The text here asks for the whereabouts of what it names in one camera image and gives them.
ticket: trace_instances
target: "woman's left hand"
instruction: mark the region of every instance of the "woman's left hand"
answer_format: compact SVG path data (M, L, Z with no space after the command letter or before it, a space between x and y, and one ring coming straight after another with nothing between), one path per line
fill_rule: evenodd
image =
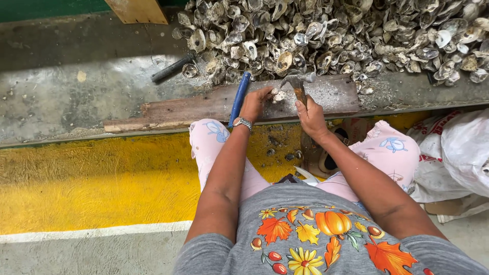
M254 124L263 113L265 102L273 97L270 94L272 89L273 86L267 86L247 94L241 107L240 117Z

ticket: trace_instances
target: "blue tool handle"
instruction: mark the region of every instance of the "blue tool handle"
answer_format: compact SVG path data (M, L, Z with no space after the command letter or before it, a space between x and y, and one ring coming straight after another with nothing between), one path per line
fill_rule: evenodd
M233 102L233 109L231 109L231 117L229 117L229 128L233 128L233 121L240 115L241 106L245 100L246 89L248 88L249 78L251 73L245 71L243 77L241 78L240 85L238 86L238 92Z

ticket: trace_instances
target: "gray t-shirt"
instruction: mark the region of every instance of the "gray t-shirt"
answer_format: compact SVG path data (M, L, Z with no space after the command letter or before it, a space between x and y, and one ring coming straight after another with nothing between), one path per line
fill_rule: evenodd
M272 185L243 202L236 244L220 234L186 243L174 274L479 275L489 271L450 242L398 240L352 202L306 184Z

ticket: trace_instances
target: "wooden plank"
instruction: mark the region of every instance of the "wooden plank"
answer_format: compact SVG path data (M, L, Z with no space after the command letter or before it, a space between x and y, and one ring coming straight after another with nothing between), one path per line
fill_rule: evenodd
M282 80L253 82L248 92L265 86L280 87ZM359 111L356 85L349 75L322 75L314 83L304 84L306 93L323 106L324 115L352 115ZM214 87L213 90L191 98L145 103L141 106L142 118L104 121L108 133L147 130L168 130L188 127L202 118L229 121L238 84ZM293 88L286 84L281 88L287 96L276 104L267 103L259 121L280 121L297 118Z
M156 23L168 25L157 0L105 0L124 24Z

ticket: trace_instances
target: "wristwatch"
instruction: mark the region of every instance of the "wristwatch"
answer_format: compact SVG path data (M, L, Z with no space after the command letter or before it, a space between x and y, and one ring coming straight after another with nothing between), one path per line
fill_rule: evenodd
M233 121L233 127L236 127L240 124L243 124L246 127L248 127L249 131L251 132L251 127L253 126L253 124L251 124L251 122L249 122L248 120L239 116Z

